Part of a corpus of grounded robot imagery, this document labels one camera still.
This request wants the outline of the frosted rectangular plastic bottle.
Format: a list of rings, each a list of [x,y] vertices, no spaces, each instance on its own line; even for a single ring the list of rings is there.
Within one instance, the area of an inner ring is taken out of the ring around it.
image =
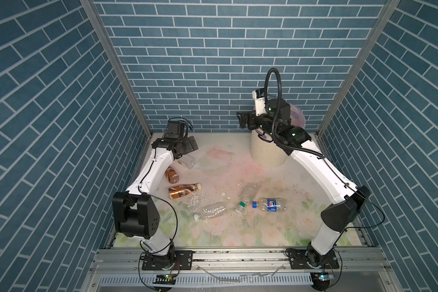
[[[193,167],[196,165],[197,162],[195,158],[189,155],[184,155],[178,159],[178,163],[185,166],[188,169],[193,169]]]

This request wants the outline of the brown Nescafe coffee bottle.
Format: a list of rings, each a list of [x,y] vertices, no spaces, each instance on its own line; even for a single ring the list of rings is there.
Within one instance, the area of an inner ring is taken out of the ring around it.
[[[180,180],[179,174],[177,174],[176,170],[172,167],[168,167],[165,171],[165,175],[170,184],[176,184]]]

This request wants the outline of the amber tea bottle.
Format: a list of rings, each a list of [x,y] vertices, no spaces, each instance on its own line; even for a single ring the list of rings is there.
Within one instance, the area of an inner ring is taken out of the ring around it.
[[[200,183],[180,184],[169,188],[169,195],[172,199],[175,200],[190,195],[194,192],[200,191],[201,189],[202,185]]]

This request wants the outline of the clear crushed bottle white cap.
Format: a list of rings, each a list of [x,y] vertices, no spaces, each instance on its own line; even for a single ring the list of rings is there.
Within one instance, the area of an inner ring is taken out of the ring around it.
[[[215,219],[226,215],[228,212],[228,204],[225,202],[218,202],[210,204],[201,209],[198,209],[193,215],[195,221],[205,221],[210,219]]]

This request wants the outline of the clear bottle green cap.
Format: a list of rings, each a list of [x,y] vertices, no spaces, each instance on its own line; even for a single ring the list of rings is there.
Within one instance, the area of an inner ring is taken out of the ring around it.
[[[243,190],[238,205],[235,208],[235,212],[238,216],[242,217],[245,208],[253,201],[259,190],[259,185],[249,183]]]

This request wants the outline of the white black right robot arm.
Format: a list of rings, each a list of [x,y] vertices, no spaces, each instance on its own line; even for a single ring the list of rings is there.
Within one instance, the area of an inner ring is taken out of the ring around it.
[[[304,167],[328,196],[331,204],[321,212],[322,224],[307,247],[307,258],[320,265],[333,251],[335,243],[365,205],[370,190],[346,178],[321,152],[302,128],[293,125],[291,106],[284,101],[263,98],[254,111],[238,112],[241,128],[259,130],[267,142],[274,143]]]

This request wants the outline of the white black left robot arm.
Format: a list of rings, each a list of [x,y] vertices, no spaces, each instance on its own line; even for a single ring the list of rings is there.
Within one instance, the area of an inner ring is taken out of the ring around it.
[[[115,230],[140,240],[147,254],[170,257],[175,252],[173,240],[159,230],[160,214],[153,199],[167,168],[174,160],[198,150],[193,136],[161,137],[152,143],[146,165],[133,183],[112,199]]]

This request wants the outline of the beige bin pink liner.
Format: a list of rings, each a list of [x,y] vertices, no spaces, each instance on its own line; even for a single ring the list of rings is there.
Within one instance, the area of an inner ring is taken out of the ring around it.
[[[292,104],[290,105],[290,110],[291,124],[304,128],[305,117],[302,110]],[[262,130],[252,131],[250,154],[256,164],[267,169],[281,166],[288,158],[288,155]]]

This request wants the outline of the clear Pepsi bottle blue cap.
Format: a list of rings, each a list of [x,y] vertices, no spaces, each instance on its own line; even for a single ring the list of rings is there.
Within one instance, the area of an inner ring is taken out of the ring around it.
[[[283,212],[286,210],[286,201],[283,198],[259,198],[253,201],[252,207],[264,212]]]

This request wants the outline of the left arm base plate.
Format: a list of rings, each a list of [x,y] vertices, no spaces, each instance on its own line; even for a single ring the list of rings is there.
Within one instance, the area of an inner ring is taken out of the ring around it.
[[[169,251],[166,255],[146,255],[141,257],[142,271],[191,270],[192,250]]]

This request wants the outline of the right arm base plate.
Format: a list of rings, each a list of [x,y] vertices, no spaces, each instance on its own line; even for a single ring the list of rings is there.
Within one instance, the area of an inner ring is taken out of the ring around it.
[[[288,257],[292,270],[321,270],[323,268],[337,269],[340,267],[334,249],[331,249],[326,255],[320,255],[312,249],[287,248],[284,254]]]

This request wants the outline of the aluminium corner post right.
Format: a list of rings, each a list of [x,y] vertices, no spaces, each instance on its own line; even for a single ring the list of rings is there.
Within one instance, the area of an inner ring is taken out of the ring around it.
[[[353,85],[358,73],[361,71],[361,68],[365,64],[365,61],[369,57],[372,49],[374,48],[377,40],[382,34],[384,28],[388,24],[388,21],[392,17],[395,9],[399,5],[400,0],[387,0],[382,7],[380,14],[374,23],[373,28],[367,35],[367,38],[360,49],[360,52],[356,56],[354,64],[350,67],[347,76],[345,77],[338,93],[335,95],[335,98],[328,108],[328,112],[326,113],[324,119],[322,120],[320,126],[316,130],[316,136],[318,138],[322,138],[323,134],[328,129],[332,119],[338,111],[338,108],[341,106],[347,93],[349,92],[350,87]]]

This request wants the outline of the aluminium corner post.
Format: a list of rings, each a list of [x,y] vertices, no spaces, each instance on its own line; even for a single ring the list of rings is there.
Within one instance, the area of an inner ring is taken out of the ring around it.
[[[367,38],[360,49],[360,52],[356,56],[354,64],[350,67],[347,76],[345,77],[338,93],[335,95],[335,98],[328,108],[328,112],[326,113],[324,119],[322,120],[320,126],[316,130],[316,136],[318,138],[322,138],[323,134],[328,129],[332,119],[338,111],[338,108],[341,106],[347,93],[349,92],[350,87],[353,85],[358,73],[361,71],[361,68],[365,64],[365,61],[369,57],[372,49],[374,48],[377,40],[382,34],[384,28],[388,24],[388,21],[392,17],[395,9],[399,5],[400,0],[387,0],[382,7],[380,14],[374,23],[373,28],[367,35]]]
[[[133,91],[132,86],[130,85],[129,79],[124,71],[124,68],[122,66],[122,63],[120,62],[117,52],[110,40],[108,32],[103,24],[102,18],[99,15],[99,12],[96,8],[94,1],[81,0],[80,3],[103,47],[104,52],[108,57],[109,62],[111,63],[114,69],[117,78],[120,81],[120,84],[124,89],[124,92],[127,95],[130,105],[132,106],[138,120],[141,123],[142,128],[147,133],[147,136],[151,138],[152,130],[150,129],[147,119],[142,112],[142,109],[137,100],[135,92]]]

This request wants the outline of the aluminium corner post left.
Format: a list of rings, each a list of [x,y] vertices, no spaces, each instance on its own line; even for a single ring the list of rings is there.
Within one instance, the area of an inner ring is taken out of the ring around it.
[[[135,92],[133,91],[132,86],[130,85],[129,79],[124,71],[124,68],[122,66],[122,63],[120,62],[117,52],[110,40],[108,32],[103,24],[102,18],[99,15],[99,12],[96,8],[94,1],[81,0],[80,3],[103,47],[104,52],[108,57],[109,62],[111,63],[114,69],[117,78],[120,81],[120,84],[124,89],[124,92],[127,95],[130,105],[132,106],[138,120],[141,123],[142,128],[147,133],[147,136],[151,138],[152,130],[150,129],[147,119],[142,112],[142,109],[137,100]]]

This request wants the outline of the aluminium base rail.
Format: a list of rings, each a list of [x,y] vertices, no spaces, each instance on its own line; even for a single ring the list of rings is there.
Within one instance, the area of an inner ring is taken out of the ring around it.
[[[382,250],[338,247],[311,268],[296,248],[178,248],[174,268],[160,270],[136,248],[101,249],[85,292],[399,292]]]

